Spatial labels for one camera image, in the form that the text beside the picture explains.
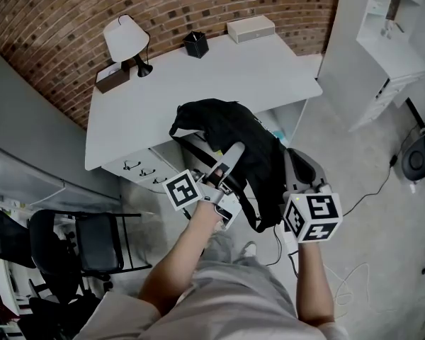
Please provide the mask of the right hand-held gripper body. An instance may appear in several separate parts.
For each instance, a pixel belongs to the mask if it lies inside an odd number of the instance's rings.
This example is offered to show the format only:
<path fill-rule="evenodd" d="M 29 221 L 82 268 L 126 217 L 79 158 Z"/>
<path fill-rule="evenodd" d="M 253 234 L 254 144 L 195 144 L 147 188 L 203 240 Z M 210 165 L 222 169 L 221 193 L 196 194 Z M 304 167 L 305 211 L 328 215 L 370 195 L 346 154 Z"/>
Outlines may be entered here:
<path fill-rule="evenodd" d="M 288 148 L 284 162 L 283 231 L 298 243 L 330 240 L 343 221 L 339 194 L 333 192 L 323 168 L 305 153 Z"/>

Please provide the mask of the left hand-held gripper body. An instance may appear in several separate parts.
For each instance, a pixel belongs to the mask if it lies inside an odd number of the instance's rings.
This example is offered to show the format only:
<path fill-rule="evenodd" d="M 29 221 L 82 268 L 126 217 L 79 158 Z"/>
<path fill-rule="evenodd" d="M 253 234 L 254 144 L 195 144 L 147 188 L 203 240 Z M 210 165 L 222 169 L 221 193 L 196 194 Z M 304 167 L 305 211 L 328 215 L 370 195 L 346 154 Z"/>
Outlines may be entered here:
<path fill-rule="evenodd" d="M 186 169 L 163 182 L 162 187 L 176 211 L 198 201 L 212 203 L 215 212 L 222 218 L 220 228 L 223 231 L 231 227 L 242 211 L 238 196 L 231 189 L 223 183 L 217 188 L 209 186 L 206 174 L 198 170 Z"/>

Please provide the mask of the person's left hand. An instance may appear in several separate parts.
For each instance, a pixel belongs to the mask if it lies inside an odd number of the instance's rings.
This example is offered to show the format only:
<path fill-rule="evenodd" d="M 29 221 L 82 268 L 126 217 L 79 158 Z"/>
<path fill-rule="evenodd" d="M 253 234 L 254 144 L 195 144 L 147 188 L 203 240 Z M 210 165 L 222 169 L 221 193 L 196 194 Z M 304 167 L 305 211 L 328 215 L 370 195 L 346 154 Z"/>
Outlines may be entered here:
<path fill-rule="evenodd" d="M 223 182 L 225 174 L 227 171 L 227 167 L 225 165 L 220 165 L 216 170 L 210 175 L 209 181 L 214 187 L 219 187 Z"/>

